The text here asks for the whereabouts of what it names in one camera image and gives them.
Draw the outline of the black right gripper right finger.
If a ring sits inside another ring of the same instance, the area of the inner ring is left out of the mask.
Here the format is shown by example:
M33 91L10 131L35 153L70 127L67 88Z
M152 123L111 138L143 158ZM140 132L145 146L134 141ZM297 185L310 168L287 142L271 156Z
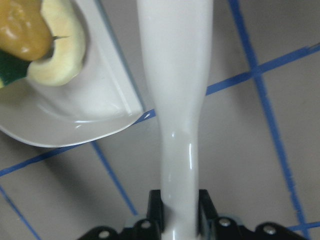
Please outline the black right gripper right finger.
M217 210L212 202L209 192L200 189L198 193L198 234L200 238L215 238L215 220Z

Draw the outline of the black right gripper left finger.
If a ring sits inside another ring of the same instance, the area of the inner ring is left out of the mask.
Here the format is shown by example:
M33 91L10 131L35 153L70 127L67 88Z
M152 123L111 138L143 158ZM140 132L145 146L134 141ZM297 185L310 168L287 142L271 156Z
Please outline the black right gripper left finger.
M151 219L157 223L161 233L164 232L165 214L160 189L154 189L149 192L146 216L148 219Z

